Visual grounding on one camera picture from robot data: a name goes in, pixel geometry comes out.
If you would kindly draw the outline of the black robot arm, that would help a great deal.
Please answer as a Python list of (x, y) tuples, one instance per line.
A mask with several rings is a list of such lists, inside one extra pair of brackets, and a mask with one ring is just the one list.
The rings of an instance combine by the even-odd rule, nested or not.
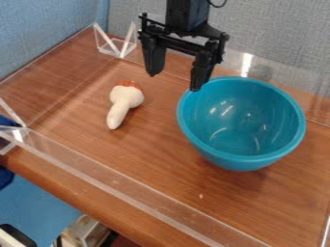
[(138, 37), (142, 43), (144, 68), (150, 76), (166, 67), (166, 51), (179, 51), (195, 57), (190, 90), (196, 92), (207, 83), (216, 64), (224, 60), (230, 36), (208, 24), (210, 7), (222, 8), (210, 0), (166, 0), (164, 23), (147, 12), (140, 18)]

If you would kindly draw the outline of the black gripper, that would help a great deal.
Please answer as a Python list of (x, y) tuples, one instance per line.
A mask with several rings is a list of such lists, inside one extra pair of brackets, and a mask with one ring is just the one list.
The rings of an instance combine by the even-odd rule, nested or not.
[(139, 18), (138, 35), (147, 73), (154, 77), (163, 71), (167, 49), (196, 56), (190, 85), (190, 90), (196, 92), (207, 82), (215, 64), (223, 62), (228, 34), (215, 29), (207, 21), (188, 30), (184, 26), (179, 26), (178, 21), (160, 22), (147, 13), (142, 13)]

